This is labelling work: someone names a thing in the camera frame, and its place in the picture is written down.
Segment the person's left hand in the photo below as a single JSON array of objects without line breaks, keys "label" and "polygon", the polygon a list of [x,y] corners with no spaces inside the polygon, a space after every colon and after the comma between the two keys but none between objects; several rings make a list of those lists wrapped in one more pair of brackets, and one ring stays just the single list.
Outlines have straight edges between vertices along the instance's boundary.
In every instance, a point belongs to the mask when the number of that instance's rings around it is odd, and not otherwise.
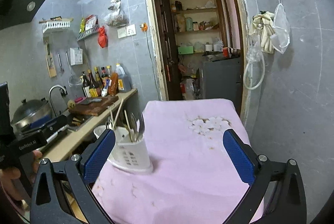
[{"label": "person's left hand", "polygon": [[[34,158],[32,162],[31,169],[33,170],[32,175],[30,176],[30,183],[34,183],[38,167],[39,161],[42,159],[42,153],[39,150],[34,150],[33,152]],[[1,170],[1,185],[6,194],[14,201],[26,200],[25,194],[23,191],[16,187],[14,182],[19,180],[21,177],[21,172],[16,167],[9,167],[7,169]]]}]

